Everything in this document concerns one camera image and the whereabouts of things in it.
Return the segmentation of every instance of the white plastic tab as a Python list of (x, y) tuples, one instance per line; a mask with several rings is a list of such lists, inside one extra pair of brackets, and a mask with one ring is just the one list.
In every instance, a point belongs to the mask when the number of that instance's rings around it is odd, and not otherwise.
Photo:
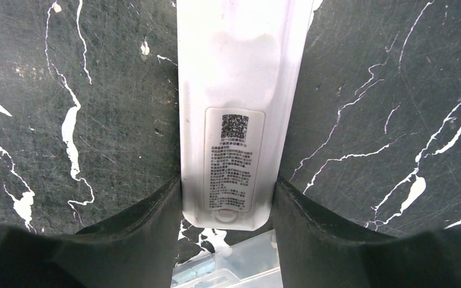
[(194, 226), (268, 220), (312, 3), (177, 1), (183, 214)]

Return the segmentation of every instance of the black marble surface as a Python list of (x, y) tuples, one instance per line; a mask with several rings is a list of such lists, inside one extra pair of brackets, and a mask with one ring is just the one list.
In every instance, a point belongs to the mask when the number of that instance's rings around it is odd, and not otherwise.
[[(0, 223), (74, 233), (179, 173), (176, 62), (175, 2), (0, 0)], [(383, 233), (461, 227), (461, 1), (324, 0), (280, 174)], [(261, 232), (181, 231), (178, 262)]]

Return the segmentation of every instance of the sticker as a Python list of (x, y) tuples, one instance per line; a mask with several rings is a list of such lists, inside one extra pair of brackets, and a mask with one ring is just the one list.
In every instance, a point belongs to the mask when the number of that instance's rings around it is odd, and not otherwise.
[(204, 207), (248, 212), (252, 205), (265, 115), (206, 110)]

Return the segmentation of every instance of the qr code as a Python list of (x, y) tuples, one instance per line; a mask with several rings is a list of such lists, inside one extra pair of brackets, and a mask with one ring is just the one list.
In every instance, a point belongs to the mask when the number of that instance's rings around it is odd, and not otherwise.
[(221, 117), (221, 137), (245, 139), (248, 129), (248, 117), (227, 114)]

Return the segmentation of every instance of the rectangular label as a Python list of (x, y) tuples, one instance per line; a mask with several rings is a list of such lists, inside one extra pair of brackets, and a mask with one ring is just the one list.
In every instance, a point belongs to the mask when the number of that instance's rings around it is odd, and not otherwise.
[(264, 119), (264, 113), (257, 111), (227, 108), (206, 110), (206, 209), (250, 210)]

